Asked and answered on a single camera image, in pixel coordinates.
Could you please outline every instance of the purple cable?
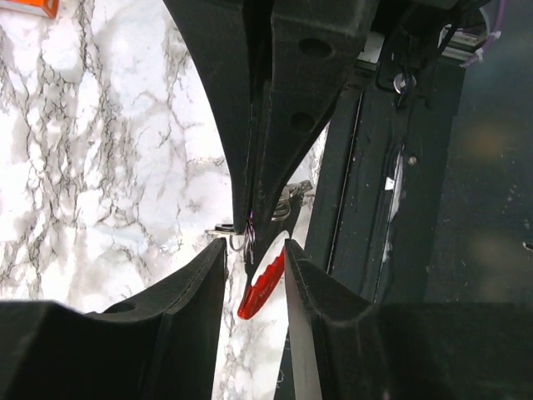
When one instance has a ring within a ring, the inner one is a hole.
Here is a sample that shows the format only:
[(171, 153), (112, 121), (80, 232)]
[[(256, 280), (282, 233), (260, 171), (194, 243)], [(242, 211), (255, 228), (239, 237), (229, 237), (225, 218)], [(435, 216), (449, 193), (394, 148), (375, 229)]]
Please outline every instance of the purple cable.
[(489, 33), (489, 37), (485, 40), (485, 43), (481, 48), (474, 54), (472, 57), (467, 59), (464, 63), (461, 64), (462, 67), (466, 68), (472, 63), (475, 63), (477, 60), (481, 60), (481, 55), (488, 50), (492, 43), (500, 37), (501, 34), (501, 25), (503, 23), (503, 16), (506, 13), (506, 0), (500, 0), (500, 5), (498, 6), (498, 14), (496, 15), (496, 21), (494, 22), (494, 27), (492, 32)]

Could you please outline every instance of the purple wire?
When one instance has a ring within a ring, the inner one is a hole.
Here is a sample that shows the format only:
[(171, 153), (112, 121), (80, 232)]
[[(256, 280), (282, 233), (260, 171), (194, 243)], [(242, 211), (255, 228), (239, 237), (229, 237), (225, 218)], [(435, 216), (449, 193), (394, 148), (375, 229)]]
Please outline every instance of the purple wire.
[[(489, 35), (489, 37), (485, 40), (485, 43), (483, 43), (483, 46), (481, 46), (482, 53), (488, 50), (488, 48), (496, 40), (496, 34), (498, 32), (501, 32), (501, 25), (503, 23), (503, 16), (505, 15), (505, 13), (506, 13), (506, 0), (500, 0), (500, 5), (498, 6), (498, 14), (496, 15), (496, 21), (494, 22), (494, 27), (492, 28), (492, 32)], [(480, 59), (480, 56), (478, 54), (474, 54), (472, 57), (470, 57), (464, 63), (462, 63), (461, 66), (466, 68), (470, 66), (472, 63), (475, 63), (479, 59)]]

